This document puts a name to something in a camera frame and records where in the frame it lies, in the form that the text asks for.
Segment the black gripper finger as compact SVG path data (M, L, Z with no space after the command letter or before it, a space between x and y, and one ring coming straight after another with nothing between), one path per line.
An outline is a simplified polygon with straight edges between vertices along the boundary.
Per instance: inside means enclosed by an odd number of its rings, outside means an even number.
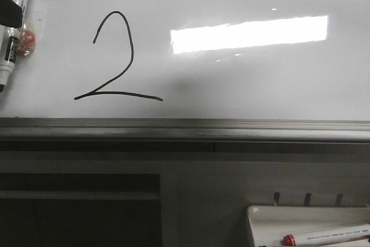
M20 28L22 25L22 8L17 0L1 0L1 25L9 28Z

